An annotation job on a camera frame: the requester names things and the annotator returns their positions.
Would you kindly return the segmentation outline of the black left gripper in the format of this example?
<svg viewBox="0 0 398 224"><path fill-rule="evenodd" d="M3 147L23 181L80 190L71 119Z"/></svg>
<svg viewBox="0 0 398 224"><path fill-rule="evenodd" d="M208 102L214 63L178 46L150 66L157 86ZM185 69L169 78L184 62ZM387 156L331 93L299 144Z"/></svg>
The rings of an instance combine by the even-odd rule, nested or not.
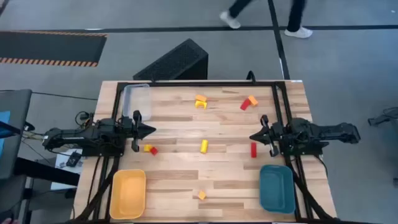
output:
<svg viewBox="0 0 398 224"><path fill-rule="evenodd" d="M139 110L133 112L133 117L122 116L120 122L123 127L123 133L127 138L133 138L131 149L134 152L139 152L138 140L143 140L148 135L156 131L156 128L141 123L142 116Z"/></svg>

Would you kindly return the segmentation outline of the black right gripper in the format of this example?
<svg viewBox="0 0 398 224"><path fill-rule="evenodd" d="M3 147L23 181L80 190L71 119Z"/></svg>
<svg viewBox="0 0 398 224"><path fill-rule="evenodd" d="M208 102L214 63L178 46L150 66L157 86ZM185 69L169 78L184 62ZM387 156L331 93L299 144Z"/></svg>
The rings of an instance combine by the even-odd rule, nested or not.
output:
<svg viewBox="0 0 398 224"><path fill-rule="evenodd" d="M271 157L278 156L279 154L289 155L291 143L289 142L287 133L284 133L283 125L276 122L269 126L267 115L261 116L261 125L261 130L252 134L249 138L264 145L270 145Z"/></svg>

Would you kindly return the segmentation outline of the clear plastic bin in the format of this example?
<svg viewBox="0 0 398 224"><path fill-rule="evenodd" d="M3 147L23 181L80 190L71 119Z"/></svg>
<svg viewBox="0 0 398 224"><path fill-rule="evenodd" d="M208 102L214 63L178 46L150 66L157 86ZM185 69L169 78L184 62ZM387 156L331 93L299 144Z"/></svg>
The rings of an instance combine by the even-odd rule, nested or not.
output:
<svg viewBox="0 0 398 224"><path fill-rule="evenodd" d="M152 116L152 97L150 86L146 83L124 87L122 115L132 118L136 110L140 112L143 121L150 120Z"/></svg>

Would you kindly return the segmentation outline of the teal plastic bin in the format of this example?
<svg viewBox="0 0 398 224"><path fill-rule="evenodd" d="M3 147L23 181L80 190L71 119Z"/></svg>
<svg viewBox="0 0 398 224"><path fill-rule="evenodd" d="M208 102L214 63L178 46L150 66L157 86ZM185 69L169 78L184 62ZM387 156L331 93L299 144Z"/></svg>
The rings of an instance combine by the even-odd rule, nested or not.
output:
<svg viewBox="0 0 398 224"><path fill-rule="evenodd" d="M291 214L295 211L293 174L287 166L264 165L259 172L259 203L264 210Z"/></svg>

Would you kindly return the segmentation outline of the yellow plastic bin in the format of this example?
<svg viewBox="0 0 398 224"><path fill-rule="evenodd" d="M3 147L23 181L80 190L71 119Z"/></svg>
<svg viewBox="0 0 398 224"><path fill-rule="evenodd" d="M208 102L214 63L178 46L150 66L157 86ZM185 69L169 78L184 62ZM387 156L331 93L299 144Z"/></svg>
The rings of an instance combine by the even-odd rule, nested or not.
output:
<svg viewBox="0 0 398 224"><path fill-rule="evenodd" d="M109 214L115 220L139 218L146 208L146 174L143 170L119 170L113 177Z"/></svg>

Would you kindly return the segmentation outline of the black perforated box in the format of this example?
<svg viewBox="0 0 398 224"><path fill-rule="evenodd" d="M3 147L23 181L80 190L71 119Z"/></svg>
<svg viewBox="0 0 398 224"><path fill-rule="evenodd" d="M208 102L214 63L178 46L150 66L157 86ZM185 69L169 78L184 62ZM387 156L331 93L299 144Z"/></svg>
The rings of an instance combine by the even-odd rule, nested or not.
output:
<svg viewBox="0 0 398 224"><path fill-rule="evenodd" d="M133 80L207 80L208 53L187 39L135 74Z"/></svg>

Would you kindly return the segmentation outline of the black remote control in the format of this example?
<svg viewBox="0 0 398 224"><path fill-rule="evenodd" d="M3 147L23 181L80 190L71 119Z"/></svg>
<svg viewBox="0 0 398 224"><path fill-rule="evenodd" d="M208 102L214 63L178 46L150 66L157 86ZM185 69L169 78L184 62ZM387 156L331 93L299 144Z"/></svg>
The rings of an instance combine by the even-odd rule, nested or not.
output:
<svg viewBox="0 0 398 224"><path fill-rule="evenodd" d="M75 167L79 163L81 157L82 157L82 155L80 153L78 153L77 151L72 152L66 162L66 166Z"/></svg>

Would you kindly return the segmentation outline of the white paper sheet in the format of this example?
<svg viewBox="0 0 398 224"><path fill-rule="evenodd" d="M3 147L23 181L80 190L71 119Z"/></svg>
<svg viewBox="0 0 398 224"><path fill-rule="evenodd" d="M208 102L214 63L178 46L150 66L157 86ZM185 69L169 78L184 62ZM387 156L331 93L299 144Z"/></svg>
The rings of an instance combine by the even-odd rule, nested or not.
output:
<svg viewBox="0 0 398 224"><path fill-rule="evenodd" d="M68 149L66 152L62 152L61 155L60 154L57 155L57 158L55 160L55 167L72 173L81 174L83 170L83 157L78 161L75 167L69 167L66 165L70 155L73 152L82 154L81 149ZM76 186L74 185L61 184L58 182L52 182L50 187L51 190L65 190L65 189L75 189L75 188Z"/></svg>

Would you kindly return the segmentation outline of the black beam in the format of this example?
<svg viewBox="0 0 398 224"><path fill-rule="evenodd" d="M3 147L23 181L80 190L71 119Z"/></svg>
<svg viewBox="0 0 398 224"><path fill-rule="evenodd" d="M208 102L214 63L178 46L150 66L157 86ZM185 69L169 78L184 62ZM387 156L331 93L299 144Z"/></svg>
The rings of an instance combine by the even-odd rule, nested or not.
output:
<svg viewBox="0 0 398 224"><path fill-rule="evenodd" d="M21 157L18 157L15 161L13 174L26 175L35 179L43 179L73 186L78 185L80 178L79 174L40 164Z"/></svg>

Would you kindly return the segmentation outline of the black tripod stand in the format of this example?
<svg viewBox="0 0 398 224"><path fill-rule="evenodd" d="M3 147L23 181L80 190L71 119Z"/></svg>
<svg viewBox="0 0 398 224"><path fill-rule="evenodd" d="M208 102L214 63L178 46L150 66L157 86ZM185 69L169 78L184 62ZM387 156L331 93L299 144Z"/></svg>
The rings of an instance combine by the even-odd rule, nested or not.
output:
<svg viewBox="0 0 398 224"><path fill-rule="evenodd" d="M368 124L370 126L377 126L381 123L392 121L393 119L398 119L398 106L383 109L381 115L379 115L375 118L369 118Z"/></svg>

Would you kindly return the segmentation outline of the person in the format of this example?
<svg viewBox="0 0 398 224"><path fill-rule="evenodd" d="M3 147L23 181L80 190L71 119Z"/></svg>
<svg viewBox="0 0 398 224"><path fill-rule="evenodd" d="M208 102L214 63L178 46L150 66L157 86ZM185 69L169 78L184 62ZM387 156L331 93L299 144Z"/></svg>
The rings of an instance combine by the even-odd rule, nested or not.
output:
<svg viewBox="0 0 398 224"><path fill-rule="evenodd" d="M237 17L253 0L235 0L235 2L225 11L220 13L220 19L232 29L238 29L241 24ZM292 0L289 21L284 34L298 39L307 39L312 36L313 31L302 27L302 16L305 9L306 0Z"/></svg>

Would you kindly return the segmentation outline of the black hazard-striped floor mat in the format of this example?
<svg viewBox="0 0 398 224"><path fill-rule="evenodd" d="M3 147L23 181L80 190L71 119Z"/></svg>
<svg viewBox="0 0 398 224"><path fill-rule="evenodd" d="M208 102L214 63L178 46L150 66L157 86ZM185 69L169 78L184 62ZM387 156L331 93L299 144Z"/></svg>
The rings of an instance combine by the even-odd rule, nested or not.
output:
<svg viewBox="0 0 398 224"><path fill-rule="evenodd" d="M0 30L0 63L97 67L106 34Z"/></svg>

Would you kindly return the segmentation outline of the grey side table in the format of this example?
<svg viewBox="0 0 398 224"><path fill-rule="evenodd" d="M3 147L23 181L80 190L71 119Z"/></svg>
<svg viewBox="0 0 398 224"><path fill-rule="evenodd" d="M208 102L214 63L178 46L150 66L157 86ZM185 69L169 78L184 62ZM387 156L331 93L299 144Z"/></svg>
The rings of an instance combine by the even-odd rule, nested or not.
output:
<svg viewBox="0 0 398 224"><path fill-rule="evenodd" d="M32 91L16 90L0 92L0 112L10 111L9 124L22 129L26 121ZM0 180L13 175L14 165L21 144L21 136L11 136L4 139L0 156Z"/></svg>

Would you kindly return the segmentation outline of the blue screen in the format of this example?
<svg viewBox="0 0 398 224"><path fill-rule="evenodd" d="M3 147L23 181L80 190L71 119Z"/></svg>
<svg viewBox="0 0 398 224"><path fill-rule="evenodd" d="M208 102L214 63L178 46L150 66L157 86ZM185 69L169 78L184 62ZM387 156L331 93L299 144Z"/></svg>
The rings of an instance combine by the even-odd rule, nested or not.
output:
<svg viewBox="0 0 398 224"><path fill-rule="evenodd" d="M5 139L9 136L12 136L12 133L8 129L1 126L1 123L7 124L9 122L10 115L10 111L0 112L0 157L2 156Z"/></svg>

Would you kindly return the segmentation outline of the black aluminium table frame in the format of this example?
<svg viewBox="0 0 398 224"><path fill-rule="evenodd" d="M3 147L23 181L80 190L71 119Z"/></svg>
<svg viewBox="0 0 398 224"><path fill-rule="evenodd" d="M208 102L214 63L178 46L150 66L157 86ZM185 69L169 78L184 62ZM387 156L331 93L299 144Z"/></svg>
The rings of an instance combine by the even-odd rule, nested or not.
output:
<svg viewBox="0 0 398 224"><path fill-rule="evenodd" d="M207 97L207 107L195 108L195 96ZM257 106L240 109L253 95ZM250 135L260 130L260 117L269 121L312 114L301 81L158 82L151 86L156 131L144 138L158 153L134 152L120 158L119 169L146 173L146 208L140 222L288 222L293 214L265 211L259 204L258 178L264 164L284 164L269 147L257 145L251 157ZM200 152L208 140L207 153ZM206 198L200 200L200 191Z"/></svg>

